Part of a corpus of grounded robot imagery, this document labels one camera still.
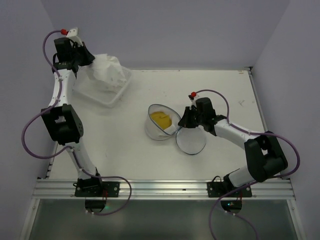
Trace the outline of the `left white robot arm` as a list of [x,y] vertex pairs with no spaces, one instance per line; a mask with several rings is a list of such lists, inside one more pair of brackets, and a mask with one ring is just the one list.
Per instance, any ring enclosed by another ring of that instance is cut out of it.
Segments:
[[71,105],[79,67],[90,65],[95,58],[83,42],[69,37],[55,39],[54,45],[56,54],[52,59],[55,78],[53,96],[41,118],[51,139],[68,152],[76,167],[78,177],[74,184],[75,196],[99,197],[104,192],[102,179],[82,140],[83,123]]

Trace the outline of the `yellow bra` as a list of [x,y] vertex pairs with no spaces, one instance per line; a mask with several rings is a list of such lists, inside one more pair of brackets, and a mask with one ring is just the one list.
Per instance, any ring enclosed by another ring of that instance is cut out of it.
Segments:
[[171,117],[163,111],[153,112],[150,117],[162,130],[168,129],[172,125]]

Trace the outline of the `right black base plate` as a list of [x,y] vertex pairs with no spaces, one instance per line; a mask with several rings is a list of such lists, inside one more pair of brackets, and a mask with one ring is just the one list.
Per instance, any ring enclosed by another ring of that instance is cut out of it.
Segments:
[[250,186],[236,190],[238,187],[232,185],[229,175],[226,175],[223,178],[218,175],[215,176],[213,180],[206,183],[206,187],[209,198],[219,198],[228,194],[229,192],[231,192],[231,194],[229,194],[227,197],[250,198],[253,196]]

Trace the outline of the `aluminium mounting rail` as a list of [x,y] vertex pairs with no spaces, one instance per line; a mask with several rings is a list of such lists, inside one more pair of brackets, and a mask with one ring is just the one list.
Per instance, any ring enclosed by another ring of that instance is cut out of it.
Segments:
[[[74,199],[73,180],[40,179],[32,197],[36,199]],[[132,180],[132,200],[207,200],[205,180]],[[294,200],[289,180],[271,179],[251,186],[251,197],[244,200]]]

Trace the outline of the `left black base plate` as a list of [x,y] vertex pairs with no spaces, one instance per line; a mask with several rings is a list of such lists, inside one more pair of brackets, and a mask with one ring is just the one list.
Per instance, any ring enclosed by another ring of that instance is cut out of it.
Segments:
[[117,198],[119,196],[120,183],[117,181],[102,181],[99,178],[78,179],[73,183],[75,197],[84,198]]

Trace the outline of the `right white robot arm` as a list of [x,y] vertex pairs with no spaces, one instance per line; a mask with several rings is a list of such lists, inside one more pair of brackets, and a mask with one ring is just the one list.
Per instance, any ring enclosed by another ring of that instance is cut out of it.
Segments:
[[288,167],[288,161],[279,141],[270,131],[254,135],[248,130],[228,123],[227,117],[216,114],[208,97],[196,93],[189,96],[178,125],[184,129],[203,127],[204,131],[237,145],[245,151],[246,165],[223,177],[221,189],[226,193],[252,182],[262,183]]

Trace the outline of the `white plastic basket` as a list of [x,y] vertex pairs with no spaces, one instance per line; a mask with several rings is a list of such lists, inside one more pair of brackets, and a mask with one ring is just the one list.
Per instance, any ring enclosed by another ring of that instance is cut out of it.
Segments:
[[123,86],[108,87],[104,83],[99,83],[88,77],[85,69],[78,71],[77,79],[73,87],[73,93],[80,99],[88,101],[91,104],[96,104],[105,108],[113,108],[118,100],[127,92],[131,81],[133,80],[133,72],[122,67],[126,82]]

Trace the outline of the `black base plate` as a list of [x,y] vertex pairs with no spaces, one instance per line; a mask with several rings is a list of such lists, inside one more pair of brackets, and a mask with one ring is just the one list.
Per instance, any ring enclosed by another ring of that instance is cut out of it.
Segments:
[[120,183],[117,181],[102,181],[99,178],[78,179],[73,183],[75,197],[84,198],[117,198],[119,196]]
[[206,183],[206,187],[209,198],[219,198],[228,194],[229,192],[231,192],[231,194],[229,194],[227,197],[250,198],[253,196],[250,186],[236,190],[238,187],[232,185],[229,175],[226,175],[223,178],[218,175],[215,176],[213,180]]

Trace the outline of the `white bra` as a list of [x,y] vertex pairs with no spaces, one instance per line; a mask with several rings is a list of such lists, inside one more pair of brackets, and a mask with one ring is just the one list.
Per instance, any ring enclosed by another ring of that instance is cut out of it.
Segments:
[[94,55],[95,59],[86,68],[88,77],[107,89],[122,88],[126,83],[123,68],[117,57],[104,54]]

